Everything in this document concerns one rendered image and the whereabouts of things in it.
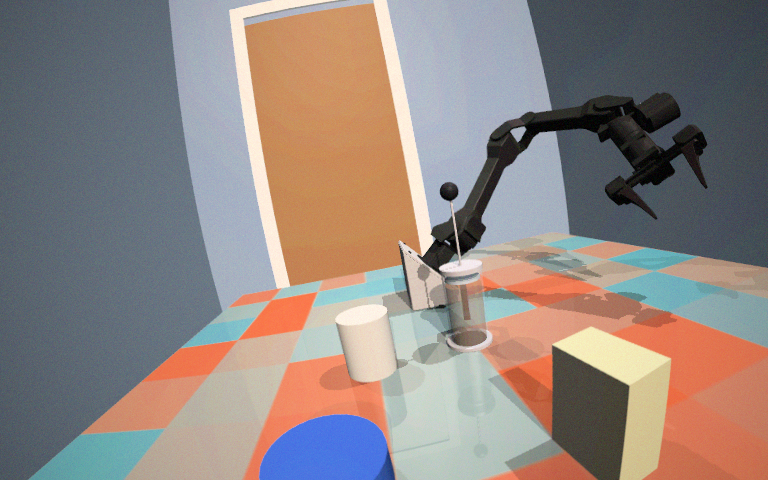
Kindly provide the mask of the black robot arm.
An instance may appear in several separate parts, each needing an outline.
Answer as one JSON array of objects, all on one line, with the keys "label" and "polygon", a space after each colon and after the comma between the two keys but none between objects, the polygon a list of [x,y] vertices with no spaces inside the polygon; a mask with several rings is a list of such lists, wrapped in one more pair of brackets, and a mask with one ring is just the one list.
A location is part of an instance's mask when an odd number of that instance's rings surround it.
[{"label": "black robot arm", "polygon": [[[465,205],[454,212],[461,257],[480,243],[486,230],[481,222],[482,215],[504,168],[528,148],[538,133],[587,129],[597,133],[600,142],[610,138],[619,149],[621,141],[633,131],[655,132],[680,115],[679,106],[672,95],[657,92],[639,105],[634,103],[633,97],[605,95],[590,99],[579,107],[538,113],[530,111],[519,119],[502,123],[489,137],[487,160]],[[519,127],[527,130],[517,143],[510,131]],[[448,221],[434,226],[431,235],[436,240],[423,257],[419,254],[417,256],[439,274],[439,267],[448,264],[454,254],[458,255],[452,216]]]}]

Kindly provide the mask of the cream cylinder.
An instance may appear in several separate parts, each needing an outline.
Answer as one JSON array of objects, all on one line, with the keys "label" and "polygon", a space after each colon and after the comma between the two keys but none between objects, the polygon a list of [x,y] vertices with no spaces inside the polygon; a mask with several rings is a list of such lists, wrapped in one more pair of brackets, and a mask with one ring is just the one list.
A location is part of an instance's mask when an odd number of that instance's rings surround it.
[{"label": "cream cylinder", "polygon": [[375,382],[394,373],[397,355],[385,306],[358,306],[340,313],[335,322],[353,380]]}]

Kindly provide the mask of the french press coffee maker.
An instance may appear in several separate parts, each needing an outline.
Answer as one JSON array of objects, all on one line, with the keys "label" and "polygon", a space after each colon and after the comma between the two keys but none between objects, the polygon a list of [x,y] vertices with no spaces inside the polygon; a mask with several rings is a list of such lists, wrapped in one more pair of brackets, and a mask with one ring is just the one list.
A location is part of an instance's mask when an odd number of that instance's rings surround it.
[{"label": "french press coffee maker", "polygon": [[488,331],[482,261],[461,260],[452,203],[457,195],[458,188],[452,182],[446,182],[440,188],[442,199],[450,201],[459,261],[439,267],[439,274],[450,330],[447,344],[452,350],[469,353],[485,349],[493,338]]}]

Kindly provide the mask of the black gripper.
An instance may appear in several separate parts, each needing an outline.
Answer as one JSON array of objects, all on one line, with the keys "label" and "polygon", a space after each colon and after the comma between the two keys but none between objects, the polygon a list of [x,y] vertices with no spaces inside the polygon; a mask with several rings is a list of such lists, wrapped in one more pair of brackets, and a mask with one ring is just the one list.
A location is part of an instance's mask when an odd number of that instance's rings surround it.
[{"label": "black gripper", "polygon": [[623,205],[623,203],[632,203],[640,206],[654,219],[658,219],[654,211],[648,207],[632,188],[675,159],[676,156],[678,157],[681,153],[684,154],[698,180],[706,189],[708,186],[699,163],[699,156],[702,155],[703,149],[708,145],[703,132],[697,126],[691,124],[672,136],[672,138],[675,145],[663,153],[645,131],[636,130],[627,135],[621,141],[619,150],[630,165],[633,166],[635,173],[626,180],[619,175],[614,181],[606,185],[605,192],[607,196],[618,206]]}]

